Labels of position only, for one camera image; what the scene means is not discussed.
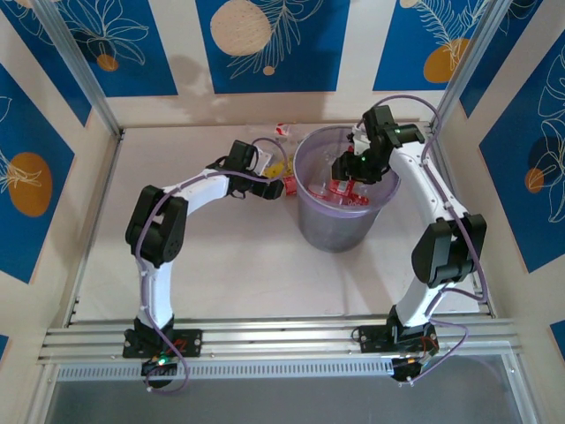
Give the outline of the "yellow snack packet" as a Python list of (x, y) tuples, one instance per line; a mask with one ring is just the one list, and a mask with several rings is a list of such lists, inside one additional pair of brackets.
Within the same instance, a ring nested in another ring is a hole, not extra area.
[(290, 177), (294, 174), (293, 168), (294, 155), (291, 154), (286, 160), (282, 159), (279, 162), (269, 165), (264, 171), (263, 175), (268, 178), (275, 178), (282, 176), (283, 178)]

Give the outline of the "translucent purple plastic bin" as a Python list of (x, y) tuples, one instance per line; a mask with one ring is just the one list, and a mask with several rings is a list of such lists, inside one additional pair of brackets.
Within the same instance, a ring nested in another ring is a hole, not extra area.
[(299, 143), (293, 159), (299, 229), (312, 246), (331, 253), (346, 252), (360, 244), (400, 186), (400, 178), (392, 171), (373, 185), (355, 182), (352, 192), (369, 199), (369, 205), (361, 207), (335, 205), (308, 193), (310, 185), (329, 190), (331, 165), (350, 146), (350, 132), (346, 125), (315, 130)]

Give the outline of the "clear bottle red-white label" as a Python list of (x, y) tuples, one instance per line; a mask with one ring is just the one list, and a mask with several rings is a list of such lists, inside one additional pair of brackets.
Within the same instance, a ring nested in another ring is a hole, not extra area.
[(247, 125), (245, 129), (253, 139), (269, 138), (283, 145), (298, 144), (305, 137), (305, 131), (294, 124)]

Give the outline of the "right aluminium frame post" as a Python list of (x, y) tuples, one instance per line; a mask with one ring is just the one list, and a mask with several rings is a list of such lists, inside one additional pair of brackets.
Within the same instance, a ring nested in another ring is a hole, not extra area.
[(486, 11), (456, 67), (431, 129), (438, 133), (455, 106), (470, 117), (516, 45), (524, 26), (514, 16), (514, 0), (485, 0)]

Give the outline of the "aluminium frame post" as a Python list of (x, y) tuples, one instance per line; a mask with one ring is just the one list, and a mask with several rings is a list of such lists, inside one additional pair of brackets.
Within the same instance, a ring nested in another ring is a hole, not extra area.
[(45, 32), (92, 108), (107, 129), (120, 139), (123, 128), (117, 122), (100, 84), (58, 9), (50, 0), (30, 0), (30, 3)]
[(516, 45), (524, 26), (514, 16), (514, 0), (485, 0), (486, 11), (456, 67), (431, 129), (438, 133), (455, 106), (470, 117)]

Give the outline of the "aluminium front frame rail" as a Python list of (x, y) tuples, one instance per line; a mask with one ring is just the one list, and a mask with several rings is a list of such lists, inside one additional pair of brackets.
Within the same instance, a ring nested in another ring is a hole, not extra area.
[[(456, 353), (520, 353), (523, 344), (510, 319), (494, 319), (485, 314), (444, 316), (454, 328), (436, 330), (441, 353), (454, 349), (469, 331)], [(291, 360), (360, 356), (351, 334), (364, 325), (381, 325), (382, 315), (301, 317), (297, 319), (180, 320), (178, 329), (200, 329), (202, 360)], [(79, 362), (121, 362), (124, 347), (124, 321), (78, 322), (67, 328), (48, 329), (38, 354), (40, 364)]]

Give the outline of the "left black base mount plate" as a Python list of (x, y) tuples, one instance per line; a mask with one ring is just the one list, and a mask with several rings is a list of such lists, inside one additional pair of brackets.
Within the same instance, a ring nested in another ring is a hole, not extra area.
[[(177, 351), (187, 358), (200, 356), (203, 331), (201, 329), (172, 329), (165, 336)], [(173, 349), (154, 330), (127, 329), (124, 332), (122, 356), (126, 359), (150, 359), (157, 356), (175, 357)]]

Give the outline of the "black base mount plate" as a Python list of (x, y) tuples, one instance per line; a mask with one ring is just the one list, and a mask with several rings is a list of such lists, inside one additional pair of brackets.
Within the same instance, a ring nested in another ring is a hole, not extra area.
[[(200, 356), (203, 331), (201, 329), (172, 329), (165, 336), (177, 351), (187, 358)], [(124, 332), (122, 356), (126, 359), (150, 359), (157, 356), (175, 357), (173, 349), (154, 330), (127, 329)]]
[(362, 353), (431, 353), (439, 351), (435, 327), (427, 323), (417, 327), (365, 325), (352, 331)]

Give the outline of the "left aluminium side rail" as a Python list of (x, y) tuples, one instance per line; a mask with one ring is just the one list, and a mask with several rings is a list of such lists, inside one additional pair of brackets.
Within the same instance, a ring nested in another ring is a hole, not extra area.
[(80, 234), (78, 262), (65, 284), (64, 295), (62, 296), (62, 304), (58, 316), (58, 322), (62, 328), (67, 328), (72, 323), (75, 306), (79, 301), (80, 286), (96, 239), (104, 202), (122, 147), (124, 132), (125, 129), (121, 129), (118, 135), (110, 138), (109, 147), (103, 157), (102, 167), (98, 171), (95, 180), (94, 190), (89, 198), (90, 202)]

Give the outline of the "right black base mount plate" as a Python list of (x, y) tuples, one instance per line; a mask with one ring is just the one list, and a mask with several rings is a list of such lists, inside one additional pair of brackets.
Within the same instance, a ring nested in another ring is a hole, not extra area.
[(365, 325), (352, 331), (362, 353), (431, 353), (439, 351), (435, 327), (427, 323), (417, 327)]

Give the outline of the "left aluminium frame post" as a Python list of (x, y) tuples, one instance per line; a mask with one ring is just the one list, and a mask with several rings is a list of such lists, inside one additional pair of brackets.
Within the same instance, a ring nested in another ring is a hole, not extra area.
[(120, 139), (123, 128), (117, 122), (100, 84), (58, 9), (50, 0), (30, 0), (30, 3), (45, 32), (92, 108), (107, 129)]

